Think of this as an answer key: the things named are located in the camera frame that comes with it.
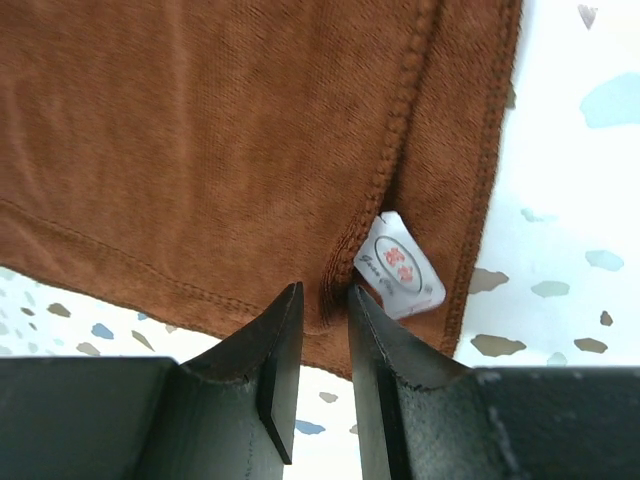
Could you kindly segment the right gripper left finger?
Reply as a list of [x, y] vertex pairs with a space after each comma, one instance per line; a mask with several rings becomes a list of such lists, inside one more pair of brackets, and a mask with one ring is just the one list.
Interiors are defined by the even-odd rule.
[[304, 294], [197, 357], [5, 357], [5, 479], [279, 479], [292, 461]]

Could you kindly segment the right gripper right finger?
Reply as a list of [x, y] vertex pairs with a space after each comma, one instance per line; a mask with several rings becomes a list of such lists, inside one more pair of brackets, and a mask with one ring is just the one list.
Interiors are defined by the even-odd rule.
[[366, 479], [635, 479], [635, 367], [469, 368], [348, 296]]

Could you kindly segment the brown towel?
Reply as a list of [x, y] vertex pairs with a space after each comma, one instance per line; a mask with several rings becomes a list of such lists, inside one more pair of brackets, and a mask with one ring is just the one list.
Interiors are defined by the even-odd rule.
[[400, 214], [447, 296], [482, 241], [518, 1], [5, 1], [1, 263], [223, 338], [304, 286], [303, 361], [351, 365], [346, 292]]

